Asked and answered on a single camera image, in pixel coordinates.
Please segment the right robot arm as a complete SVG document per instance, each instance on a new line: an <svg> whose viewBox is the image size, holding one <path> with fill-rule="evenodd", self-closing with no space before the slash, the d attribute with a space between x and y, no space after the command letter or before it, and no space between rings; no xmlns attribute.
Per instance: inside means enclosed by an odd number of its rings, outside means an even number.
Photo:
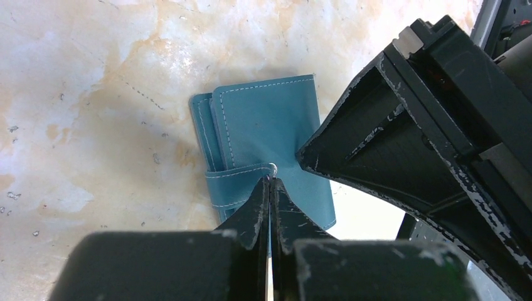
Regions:
<svg viewBox="0 0 532 301"><path fill-rule="evenodd" d="M301 168L376 196L531 299L531 2L406 27L300 148Z"/></svg>

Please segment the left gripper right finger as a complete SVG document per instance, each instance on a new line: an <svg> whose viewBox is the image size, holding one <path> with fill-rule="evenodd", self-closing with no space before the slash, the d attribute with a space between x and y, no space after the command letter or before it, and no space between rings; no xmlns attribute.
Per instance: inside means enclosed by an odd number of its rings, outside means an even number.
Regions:
<svg viewBox="0 0 532 301"><path fill-rule="evenodd" d="M270 182L275 300L477 300L452 248L408 240L339 240Z"/></svg>

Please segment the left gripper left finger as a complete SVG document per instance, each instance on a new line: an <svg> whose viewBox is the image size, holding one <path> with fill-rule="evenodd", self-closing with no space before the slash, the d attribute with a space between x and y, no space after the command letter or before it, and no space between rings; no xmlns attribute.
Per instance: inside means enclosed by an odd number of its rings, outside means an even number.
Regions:
<svg viewBox="0 0 532 301"><path fill-rule="evenodd" d="M51 300L265 300L270 179L211 231L101 231L79 242Z"/></svg>

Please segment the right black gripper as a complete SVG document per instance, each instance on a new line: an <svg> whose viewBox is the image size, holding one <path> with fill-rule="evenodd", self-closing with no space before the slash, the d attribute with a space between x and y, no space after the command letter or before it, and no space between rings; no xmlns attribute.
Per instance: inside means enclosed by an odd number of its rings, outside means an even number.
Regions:
<svg viewBox="0 0 532 301"><path fill-rule="evenodd" d="M298 151L301 167L383 199L531 299L531 76L448 17L405 28Z"/></svg>

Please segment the blue card holder wallet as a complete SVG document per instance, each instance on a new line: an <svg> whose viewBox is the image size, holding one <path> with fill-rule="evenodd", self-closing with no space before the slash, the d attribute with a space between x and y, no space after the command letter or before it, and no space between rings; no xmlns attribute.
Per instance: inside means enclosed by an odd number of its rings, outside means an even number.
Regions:
<svg viewBox="0 0 532 301"><path fill-rule="evenodd" d="M304 171L297 151L320 126L312 75L227 85L189 101L221 222L262 177L280 178L291 200L322 229L336 224L330 182Z"/></svg>

